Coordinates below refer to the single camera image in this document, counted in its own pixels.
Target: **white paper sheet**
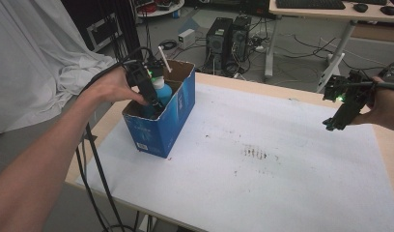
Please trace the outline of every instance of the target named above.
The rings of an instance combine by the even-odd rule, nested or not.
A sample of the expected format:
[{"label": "white paper sheet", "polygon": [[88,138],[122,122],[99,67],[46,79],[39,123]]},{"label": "white paper sheet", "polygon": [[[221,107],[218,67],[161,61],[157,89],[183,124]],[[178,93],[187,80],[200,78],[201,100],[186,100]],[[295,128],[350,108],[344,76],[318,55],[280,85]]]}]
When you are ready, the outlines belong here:
[{"label": "white paper sheet", "polygon": [[[115,197],[201,230],[394,231],[373,129],[327,131],[335,111],[197,84],[168,159],[138,152],[123,120],[98,152]],[[103,191],[93,161],[88,179]]]}]

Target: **hand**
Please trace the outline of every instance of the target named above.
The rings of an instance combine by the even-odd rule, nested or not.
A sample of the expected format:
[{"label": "hand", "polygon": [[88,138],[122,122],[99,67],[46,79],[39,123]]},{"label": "hand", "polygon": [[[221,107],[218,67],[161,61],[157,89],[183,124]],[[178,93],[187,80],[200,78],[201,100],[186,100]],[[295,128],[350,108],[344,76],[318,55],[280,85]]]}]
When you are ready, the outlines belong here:
[{"label": "hand", "polygon": [[[379,77],[374,77],[378,82],[383,82]],[[353,124],[376,124],[394,131],[394,91],[377,88],[375,101],[368,107],[371,110],[354,118]]]},{"label": "hand", "polygon": [[148,104],[140,94],[128,87],[126,70],[123,67],[118,67],[105,74],[83,92],[82,95],[97,97],[96,99],[100,102],[135,100],[143,105]]}]

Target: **keyboard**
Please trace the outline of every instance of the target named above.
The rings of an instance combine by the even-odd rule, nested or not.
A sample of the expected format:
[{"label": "keyboard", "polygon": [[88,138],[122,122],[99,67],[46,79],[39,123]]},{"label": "keyboard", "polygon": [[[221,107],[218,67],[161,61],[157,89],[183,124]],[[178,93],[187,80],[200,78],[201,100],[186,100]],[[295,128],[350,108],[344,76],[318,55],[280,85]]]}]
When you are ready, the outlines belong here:
[{"label": "keyboard", "polygon": [[277,8],[285,9],[320,9],[344,10],[341,0],[276,0]]},{"label": "keyboard", "polygon": [[346,1],[346,2],[382,5],[382,6],[387,5],[387,0],[351,0],[351,1]]}]

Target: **computer mouse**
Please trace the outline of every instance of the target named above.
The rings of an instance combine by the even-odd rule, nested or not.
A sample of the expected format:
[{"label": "computer mouse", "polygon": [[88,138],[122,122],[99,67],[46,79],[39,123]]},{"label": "computer mouse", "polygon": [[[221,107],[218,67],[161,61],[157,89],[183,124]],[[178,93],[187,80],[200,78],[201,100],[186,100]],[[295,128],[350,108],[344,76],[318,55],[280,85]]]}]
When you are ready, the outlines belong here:
[{"label": "computer mouse", "polygon": [[365,13],[368,10],[368,5],[363,3],[358,3],[353,5],[353,8],[359,13]]},{"label": "computer mouse", "polygon": [[394,7],[392,6],[384,6],[380,8],[380,11],[385,15],[394,15]]}]

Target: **forearm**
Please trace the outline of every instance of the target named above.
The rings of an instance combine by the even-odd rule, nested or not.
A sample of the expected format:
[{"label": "forearm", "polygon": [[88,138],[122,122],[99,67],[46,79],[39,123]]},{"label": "forearm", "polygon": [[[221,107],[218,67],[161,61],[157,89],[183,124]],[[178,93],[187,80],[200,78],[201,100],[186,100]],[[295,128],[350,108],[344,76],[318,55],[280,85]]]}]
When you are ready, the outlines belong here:
[{"label": "forearm", "polygon": [[0,175],[2,229],[42,229],[65,180],[74,149],[98,103],[99,99],[91,94],[78,98],[59,122]]}]

